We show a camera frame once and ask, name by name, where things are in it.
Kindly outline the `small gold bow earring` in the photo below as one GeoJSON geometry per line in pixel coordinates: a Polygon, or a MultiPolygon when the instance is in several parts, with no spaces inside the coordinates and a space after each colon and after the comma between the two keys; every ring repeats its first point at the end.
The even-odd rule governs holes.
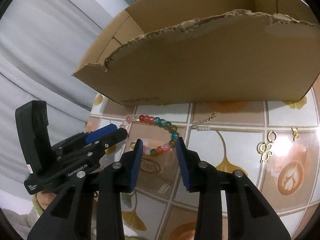
{"type": "Polygon", "coordinates": [[[293,141],[296,141],[299,138],[298,128],[292,127],[291,130],[293,135],[293,141]]]}

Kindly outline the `white curtain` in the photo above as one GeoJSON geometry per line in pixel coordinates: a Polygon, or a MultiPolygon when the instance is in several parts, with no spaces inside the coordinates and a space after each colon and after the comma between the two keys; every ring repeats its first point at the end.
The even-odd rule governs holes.
{"type": "Polygon", "coordinates": [[[10,218],[33,207],[16,109],[46,101],[52,144],[84,131],[97,93],[73,73],[111,20],[95,0],[13,0],[2,16],[1,209],[10,218]]]}

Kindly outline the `brown cardboard box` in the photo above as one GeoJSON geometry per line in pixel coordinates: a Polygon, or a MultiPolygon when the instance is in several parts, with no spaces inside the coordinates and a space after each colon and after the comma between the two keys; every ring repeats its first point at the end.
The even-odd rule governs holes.
{"type": "Polygon", "coordinates": [[[298,101],[319,76],[319,16],[303,0],[141,0],[74,76],[125,106],[298,101]]]}

